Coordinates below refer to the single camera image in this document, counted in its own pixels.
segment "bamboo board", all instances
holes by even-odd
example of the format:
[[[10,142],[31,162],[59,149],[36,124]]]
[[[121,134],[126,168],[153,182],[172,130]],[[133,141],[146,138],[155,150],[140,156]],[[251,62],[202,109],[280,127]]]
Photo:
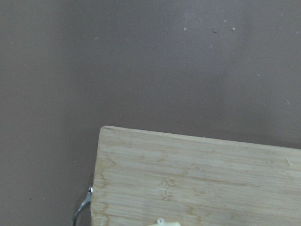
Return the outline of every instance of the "bamboo board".
[[[106,126],[93,226],[301,225],[301,150]]]

